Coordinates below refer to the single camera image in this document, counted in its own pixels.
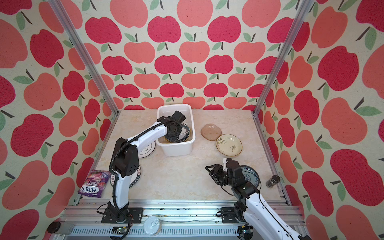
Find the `white plate green red rim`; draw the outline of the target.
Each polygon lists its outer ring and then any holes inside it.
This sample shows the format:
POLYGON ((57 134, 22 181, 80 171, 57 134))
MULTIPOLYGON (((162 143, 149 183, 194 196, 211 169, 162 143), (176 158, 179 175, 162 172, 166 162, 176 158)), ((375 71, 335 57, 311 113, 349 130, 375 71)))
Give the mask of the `white plate green red rim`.
POLYGON ((172 122, 167 126, 165 139, 170 143, 182 143, 190 136, 190 128, 186 124, 172 122))

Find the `cream plate with plant drawing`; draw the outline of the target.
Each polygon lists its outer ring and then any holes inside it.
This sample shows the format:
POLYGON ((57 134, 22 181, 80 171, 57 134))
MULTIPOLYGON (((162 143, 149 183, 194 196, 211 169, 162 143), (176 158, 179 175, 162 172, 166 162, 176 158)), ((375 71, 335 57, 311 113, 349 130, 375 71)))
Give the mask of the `cream plate with plant drawing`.
POLYGON ((239 138, 231 134, 221 135, 216 140, 218 151, 228 157, 235 157, 243 150, 243 144, 239 138))

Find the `white plate black flower outline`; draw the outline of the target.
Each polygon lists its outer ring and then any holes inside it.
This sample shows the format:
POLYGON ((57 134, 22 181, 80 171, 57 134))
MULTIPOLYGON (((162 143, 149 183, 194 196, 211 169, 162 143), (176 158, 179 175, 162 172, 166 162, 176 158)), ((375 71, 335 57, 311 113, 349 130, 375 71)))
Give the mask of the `white plate black flower outline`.
POLYGON ((155 149, 156 149, 156 142, 153 141, 139 153, 139 159, 143 159, 150 156, 155 151, 155 149))

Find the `white plate green text rim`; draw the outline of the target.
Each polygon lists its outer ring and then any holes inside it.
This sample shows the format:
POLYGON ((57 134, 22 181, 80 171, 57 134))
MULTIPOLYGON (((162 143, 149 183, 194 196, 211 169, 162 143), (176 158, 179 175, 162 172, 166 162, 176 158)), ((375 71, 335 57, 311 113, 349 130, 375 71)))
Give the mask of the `white plate green text rim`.
MULTIPOLYGON (((131 182, 130 182, 130 188, 132 188, 140 179, 141 177, 141 167, 139 166, 137 171, 132 175, 131 182)), ((111 186, 114 185, 115 182, 115 176, 111 175, 110 177, 110 184, 111 186)))

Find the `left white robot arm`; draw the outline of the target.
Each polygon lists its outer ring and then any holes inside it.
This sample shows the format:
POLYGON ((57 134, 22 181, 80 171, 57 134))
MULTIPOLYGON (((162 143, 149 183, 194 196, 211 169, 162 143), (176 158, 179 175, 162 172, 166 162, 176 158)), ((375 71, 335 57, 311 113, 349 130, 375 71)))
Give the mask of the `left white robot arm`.
POLYGON ((123 210, 128 206, 129 189, 132 175, 139 167, 139 153, 158 138, 165 137, 170 143, 181 143, 187 140, 190 128, 184 124, 186 116, 175 111, 170 117, 160 117, 148 129, 129 139, 119 138, 116 141, 109 171, 115 176, 112 199, 108 210, 115 216, 126 217, 123 210))

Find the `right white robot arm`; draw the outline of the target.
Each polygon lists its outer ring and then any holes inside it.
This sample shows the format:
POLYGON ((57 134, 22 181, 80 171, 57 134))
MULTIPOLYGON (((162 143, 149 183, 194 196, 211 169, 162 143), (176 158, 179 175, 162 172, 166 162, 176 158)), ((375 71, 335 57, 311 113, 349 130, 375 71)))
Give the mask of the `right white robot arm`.
POLYGON ((242 167, 231 158, 222 165, 205 167, 213 181, 220 187, 230 186, 237 201, 234 214, 239 223, 247 223, 265 240, 309 240, 291 228, 265 201, 261 190, 248 181, 242 167))

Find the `white plastic bin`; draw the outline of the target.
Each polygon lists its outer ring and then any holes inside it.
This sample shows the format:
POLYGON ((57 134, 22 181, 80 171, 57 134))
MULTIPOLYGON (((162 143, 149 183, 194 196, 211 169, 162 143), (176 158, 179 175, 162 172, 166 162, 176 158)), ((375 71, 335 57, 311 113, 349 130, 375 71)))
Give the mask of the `white plastic bin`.
POLYGON ((162 148, 167 157, 189 155, 192 152, 193 143, 196 139, 194 117, 190 105, 174 104, 161 106, 157 110, 157 119, 159 117, 170 117, 175 111, 181 112, 186 117, 183 123, 190 128, 190 135, 184 142, 181 143, 170 143, 165 137, 158 138, 156 140, 156 144, 162 148))

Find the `blue patterned plate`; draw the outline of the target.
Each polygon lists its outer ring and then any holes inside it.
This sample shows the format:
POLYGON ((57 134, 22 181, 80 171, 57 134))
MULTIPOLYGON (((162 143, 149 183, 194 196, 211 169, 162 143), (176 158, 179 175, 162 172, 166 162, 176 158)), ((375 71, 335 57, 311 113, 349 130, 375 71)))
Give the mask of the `blue patterned plate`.
POLYGON ((241 165, 241 169, 246 181, 252 183, 256 188, 258 188, 260 185, 259 174, 250 166, 241 165))

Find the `pink ribbed glass plate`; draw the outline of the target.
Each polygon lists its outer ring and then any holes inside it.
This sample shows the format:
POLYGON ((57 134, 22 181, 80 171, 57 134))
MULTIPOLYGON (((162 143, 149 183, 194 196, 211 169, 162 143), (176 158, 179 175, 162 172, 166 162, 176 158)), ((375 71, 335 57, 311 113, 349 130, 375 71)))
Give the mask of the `pink ribbed glass plate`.
POLYGON ((216 141, 222 135, 222 130, 215 124, 206 124, 201 129, 201 135, 209 141, 216 141))

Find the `small metal cylinder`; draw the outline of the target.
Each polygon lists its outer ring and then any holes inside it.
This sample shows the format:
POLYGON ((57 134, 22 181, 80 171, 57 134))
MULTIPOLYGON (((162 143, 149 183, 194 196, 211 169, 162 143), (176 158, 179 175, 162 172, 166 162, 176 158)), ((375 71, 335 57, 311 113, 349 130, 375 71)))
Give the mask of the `small metal cylinder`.
POLYGON ((267 180, 266 187, 272 189, 274 186, 280 183, 280 181, 281 178, 278 175, 273 175, 269 180, 267 180))

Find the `purple snack bag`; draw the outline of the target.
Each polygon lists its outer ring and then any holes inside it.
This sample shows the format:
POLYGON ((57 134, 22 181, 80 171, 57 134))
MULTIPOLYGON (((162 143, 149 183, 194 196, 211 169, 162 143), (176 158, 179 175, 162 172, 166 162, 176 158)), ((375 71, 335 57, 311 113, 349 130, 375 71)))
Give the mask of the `purple snack bag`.
POLYGON ((86 197, 101 198, 102 193, 109 182, 110 175, 111 173, 108 171, 91 171, 78 190, 78 193, 86 197))

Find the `black round knob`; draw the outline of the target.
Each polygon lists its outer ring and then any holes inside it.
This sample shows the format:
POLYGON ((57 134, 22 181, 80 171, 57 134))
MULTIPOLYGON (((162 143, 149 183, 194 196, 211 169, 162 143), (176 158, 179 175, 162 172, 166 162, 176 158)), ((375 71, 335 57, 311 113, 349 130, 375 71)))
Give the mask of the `black round knob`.
POLYGON ((48 228, 47 228, 47 232, 50 233, 50 234, 55 234, 61 227, 61 222, 58 222, 58 221, 55 221, 55 222, 52 222, 48 228))

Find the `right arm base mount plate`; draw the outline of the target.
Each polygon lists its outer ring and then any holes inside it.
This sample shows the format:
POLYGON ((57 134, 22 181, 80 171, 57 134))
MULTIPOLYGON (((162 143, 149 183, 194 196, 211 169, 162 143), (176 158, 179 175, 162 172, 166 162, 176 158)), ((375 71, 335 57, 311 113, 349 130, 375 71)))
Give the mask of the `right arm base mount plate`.
POLYGON ((220 217, 223 224, 247 224, 244 218, 244 212, 238 208, 221 208, 216 213, 216 217, 220 217))

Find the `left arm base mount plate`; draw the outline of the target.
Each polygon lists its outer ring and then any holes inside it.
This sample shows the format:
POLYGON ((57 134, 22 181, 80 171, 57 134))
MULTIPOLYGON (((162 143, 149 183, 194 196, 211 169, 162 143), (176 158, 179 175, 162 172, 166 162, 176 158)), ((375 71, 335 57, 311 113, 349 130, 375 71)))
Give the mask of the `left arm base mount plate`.
POLYGON ((122 208, 120 211, 113 206, 107 207, 103 213, 103 224, 140 224, 143 217, 143 208, 122 208))

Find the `right aluminium frame post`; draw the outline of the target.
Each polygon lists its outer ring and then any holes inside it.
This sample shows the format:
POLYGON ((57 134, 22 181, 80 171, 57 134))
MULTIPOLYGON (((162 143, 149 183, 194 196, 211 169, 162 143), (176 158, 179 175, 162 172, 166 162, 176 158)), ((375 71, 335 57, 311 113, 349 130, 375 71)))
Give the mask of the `right aluminium frame post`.
POLYGON ((286 56, 289 54, 290 50, 293 50, 293 47, 292 47, 293 42, 296 39, 300 31, 300 28, 303 25, 314 3, 315 3, 314 0, 301 1, 301 5, 299 6, 298 12, 293 20, 292 26, 287 34, 287 37, 282 45, 281 50, 279 51, 277 60, 274 63, 271 73, 267 77, 267 81, 262 91, 262 94, 258 98, 256 108, 253 111, 254 118, 258 116, 259 111, 262 108, 262 105, 265 103, 268 93, 273 85, 273 82, 277 79, 277 75, 281 70, 281 67, 285 61, 286 56))

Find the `aluminium frame post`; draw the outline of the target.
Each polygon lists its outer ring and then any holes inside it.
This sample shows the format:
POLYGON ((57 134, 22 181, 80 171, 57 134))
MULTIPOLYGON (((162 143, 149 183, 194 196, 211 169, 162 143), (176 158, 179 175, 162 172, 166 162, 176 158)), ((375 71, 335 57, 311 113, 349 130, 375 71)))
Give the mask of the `aluminium frame post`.
POLYGON ((281 67, 285 61, 286 56, 289 54, 290 50, 293 50, 293 47, 292 47, 293 42, 296 39, 300 31, 300 28, 303 25, 314 3, 315 3, 314 0, 301 1, 301 5, 299 6, 298 12, 293 20, 292 26, 287 34, 287 37, 282 45, 281 50, 279 51, 277 60, 274 63, 271 73, 267 77, 267 81, 262 91, 262 94, 258 98, 256 108, 253 111, 254 118, 258 116, 259 111, 262 108, 262 105, 265 103, 268 93, 273 85, 273 82, 277 79, 277 75, 281 70, 281 67))
POLYGON ((117 108, 116 103, 113 100, 113 97, 111 96, 105 82, 103 81, 103 78, 99 74, 98 70, 96 69, 96 66, 94 64, 94 61, 91 58, 91 55, 89 54, 87 48, 85 47, 84 43, 82 42, 81 38, 79 37, 75 26, 73 25, 71 18, 67 14, 64 5, 61 3, 61 1, 48 1, 50 6, 52 7, 55 15, 57 16, 58 20, 60 21, 62 27, 66 31, 67 35, 69 36, 69 39, 72 41, 75 49, 77 50, 81 60, 85 64, 85 67, 87 68, 89 74, 95 81, 95 84, 97 85, 98 89, 100 90, 104 100, 108 104, 109 108, 112 111, 112 115, 114 117, 118 117, 120 111, 117 108))

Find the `left aluminium frame post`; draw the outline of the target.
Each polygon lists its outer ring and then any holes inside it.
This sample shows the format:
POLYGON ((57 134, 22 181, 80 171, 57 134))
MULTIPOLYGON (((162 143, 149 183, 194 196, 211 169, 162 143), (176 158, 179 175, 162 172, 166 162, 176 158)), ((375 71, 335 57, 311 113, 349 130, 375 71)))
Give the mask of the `left aluminium frame post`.
POLYGON ((103 78, 99 74, 98 70, 96 69, 96 66, 94 64, 94 61, 91 58, 91 55, 89 54, 87 48, 85 47, 84 43, 82 42, 81 38, 79 37, 75 26, 73 25, 71 18, 67 14, 64 5, 61 3, 61 1, 48 1, 50 6, 52 7, 55 15, 57 16, 58 20, 60 21, 62 27, 66 31, 67 35, 69 36, 69 39, 72 41, 75 49, 77 50, 81 60, 85 64, 85 67, 87 68, 89 74, 95 81, 95 84, 97 85, 98 89, 100 90, 104 100, 108 104, 109 108, 112 111, 112 115, 114 117, 118 117, 120 111, 117 108, 116 103, 113 100, 113 97, 111 96, 105 82, 103 81, 103 78))

